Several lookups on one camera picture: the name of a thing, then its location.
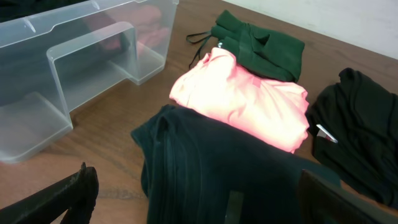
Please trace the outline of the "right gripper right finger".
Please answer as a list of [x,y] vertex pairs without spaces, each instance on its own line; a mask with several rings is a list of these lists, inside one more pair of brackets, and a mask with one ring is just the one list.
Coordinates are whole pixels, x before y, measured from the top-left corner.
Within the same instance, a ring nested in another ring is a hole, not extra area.
[[397,224],[397,217],[303,170],[297,188],[305,223]]

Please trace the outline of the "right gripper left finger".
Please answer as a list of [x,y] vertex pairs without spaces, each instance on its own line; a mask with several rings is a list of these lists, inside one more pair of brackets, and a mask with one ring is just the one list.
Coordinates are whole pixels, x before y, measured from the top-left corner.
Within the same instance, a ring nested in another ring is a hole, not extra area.
[[62,223],[89,224],[99,182],[96,169],[82,163],[78,172],[1,209],[2,224],[48,224],[60,215]]

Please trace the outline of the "clear plastic storage bin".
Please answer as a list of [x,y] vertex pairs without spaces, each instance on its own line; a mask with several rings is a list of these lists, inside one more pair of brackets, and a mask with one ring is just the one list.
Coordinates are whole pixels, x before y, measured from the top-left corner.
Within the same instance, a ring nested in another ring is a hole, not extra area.
[[1,161],[73,129],[71,111],[165,67],[175,0],[1,0]]

